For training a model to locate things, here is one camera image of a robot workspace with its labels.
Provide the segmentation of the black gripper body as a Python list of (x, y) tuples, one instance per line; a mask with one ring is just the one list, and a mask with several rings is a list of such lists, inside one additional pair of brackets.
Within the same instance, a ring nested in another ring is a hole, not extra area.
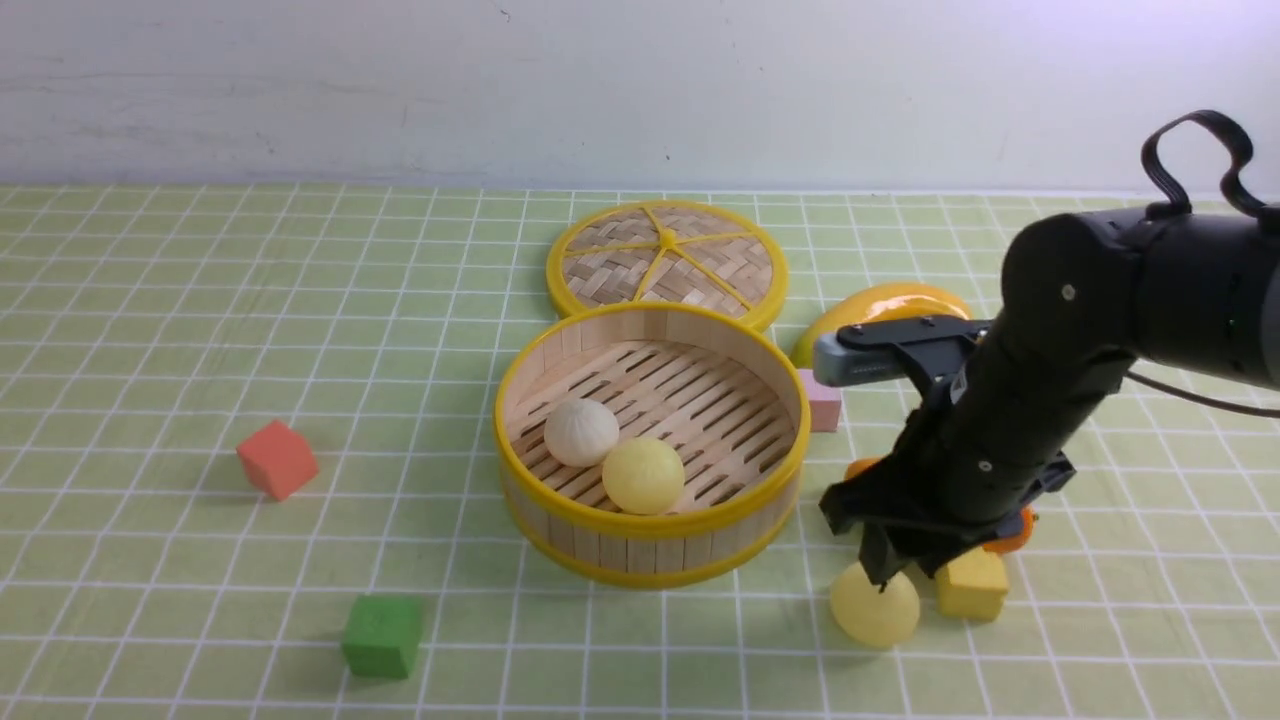
[(824, 491), (820, 511), (836, 536), (861, 528), (858, 557), (872, 582), (883, 585), (910, 565), (933, 577), (1074, 477), (1062, 448), (1075, 430), (1070, 404), (931, 400), (877, 464)]

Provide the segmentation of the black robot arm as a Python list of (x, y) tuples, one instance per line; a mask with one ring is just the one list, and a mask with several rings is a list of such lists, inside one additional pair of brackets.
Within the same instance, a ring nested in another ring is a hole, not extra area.
[(1065, 445), (1139, 360), (1276, 388), (1277, 251), (1275, 210), (1059, 214), (1010, 243), (993, 320), (928, 314), (823, 334), (822, 384), (908, 378), (922, 396), (888, 454), (823, 493), (829, 529), (861, 528), (877, 585), (911, 565), (933, 575), (1009, 538), (1024, 507), (1074, 477)]

